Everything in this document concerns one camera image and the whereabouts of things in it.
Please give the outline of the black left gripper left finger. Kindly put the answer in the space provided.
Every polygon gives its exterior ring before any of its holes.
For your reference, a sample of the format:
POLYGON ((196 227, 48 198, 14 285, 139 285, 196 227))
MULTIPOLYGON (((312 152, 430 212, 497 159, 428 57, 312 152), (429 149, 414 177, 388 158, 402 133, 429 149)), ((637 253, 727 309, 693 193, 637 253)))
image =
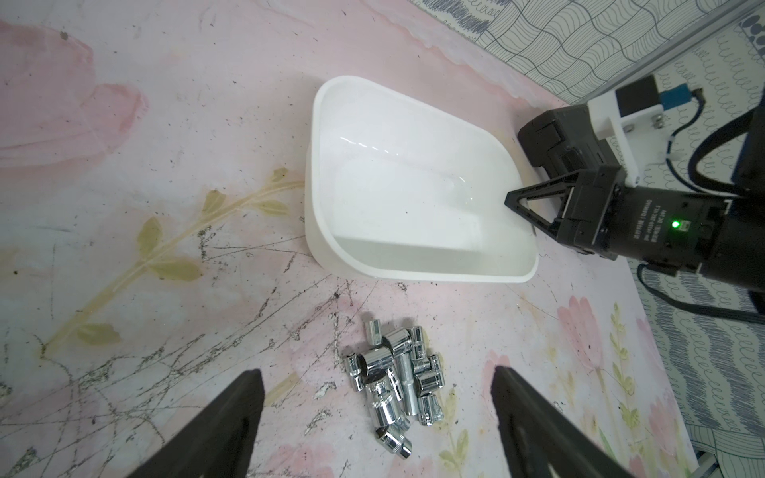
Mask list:
POLYGON ((133 477, 244 477, 263 412, 260 370, 243 372, 133 477))

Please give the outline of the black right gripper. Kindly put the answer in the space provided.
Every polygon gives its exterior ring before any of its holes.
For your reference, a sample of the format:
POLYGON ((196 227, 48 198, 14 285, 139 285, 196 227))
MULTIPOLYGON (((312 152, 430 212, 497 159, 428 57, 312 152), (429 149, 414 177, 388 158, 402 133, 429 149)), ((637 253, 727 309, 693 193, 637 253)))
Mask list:
POLYGON ((582 254, 619 256, 659 272, 695 272, 711 253, 726 201, 625 184, 611 146, 597 139, 585 106, 547 111, 518 141, 549 180, 509 191, 504 205, 558 244, 582 254))

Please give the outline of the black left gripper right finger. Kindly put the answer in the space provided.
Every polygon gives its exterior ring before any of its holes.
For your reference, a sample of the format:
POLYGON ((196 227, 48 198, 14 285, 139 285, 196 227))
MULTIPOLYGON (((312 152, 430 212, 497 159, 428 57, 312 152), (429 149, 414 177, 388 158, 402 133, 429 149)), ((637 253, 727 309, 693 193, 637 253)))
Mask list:
POLYGON ((516 370, 494 370, 491 396, 513 477, 628 477, 516 370))

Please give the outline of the small chrome socket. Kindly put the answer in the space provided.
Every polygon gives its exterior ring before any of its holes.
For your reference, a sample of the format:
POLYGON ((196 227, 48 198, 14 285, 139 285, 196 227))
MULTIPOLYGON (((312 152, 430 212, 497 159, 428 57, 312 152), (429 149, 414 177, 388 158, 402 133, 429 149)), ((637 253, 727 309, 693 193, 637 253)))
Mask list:
POLYGON ((444 419, 444 413, 436 394, 418 397, 418 421, 422 426, 433 426, 444 419))

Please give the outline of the large chrome socket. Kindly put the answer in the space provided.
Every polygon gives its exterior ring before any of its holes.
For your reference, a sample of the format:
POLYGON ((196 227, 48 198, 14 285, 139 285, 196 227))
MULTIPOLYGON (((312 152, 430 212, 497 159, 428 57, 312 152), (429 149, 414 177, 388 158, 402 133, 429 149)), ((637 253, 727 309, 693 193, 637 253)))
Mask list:
POLYGON ((410 429, 410 421, 400 405, 398 379, 390 368, 366 384, 366 397, 374 429, 391 425, 402 431, 410 429))

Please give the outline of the long chrome socket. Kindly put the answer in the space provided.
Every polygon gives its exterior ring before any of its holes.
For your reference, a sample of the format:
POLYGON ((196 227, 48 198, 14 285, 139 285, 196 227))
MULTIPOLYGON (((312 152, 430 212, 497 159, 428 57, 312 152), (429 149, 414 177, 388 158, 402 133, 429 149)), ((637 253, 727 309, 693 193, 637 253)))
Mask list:
POLYGON ((384 344, 390 349, 394 357, 394 366, 398 375, 398 382, 402 390, 402 403, 408 416, 416 416, 420 411, 418 397, 414 387, 414 369, 410 352, 412 351, 412 337, 407 329, 398 329, 384 336, 384 344))

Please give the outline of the white plastic storage box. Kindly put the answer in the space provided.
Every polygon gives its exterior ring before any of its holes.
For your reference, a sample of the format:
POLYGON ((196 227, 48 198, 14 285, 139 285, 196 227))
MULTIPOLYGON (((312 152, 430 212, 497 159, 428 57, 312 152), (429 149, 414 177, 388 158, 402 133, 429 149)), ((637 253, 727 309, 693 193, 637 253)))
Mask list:
POLYGON ((535 233, 505 205, 521 184, 494 135, 394 90, 343 76, 314 99, 306 240, 334 275, 527 282, 535 233))

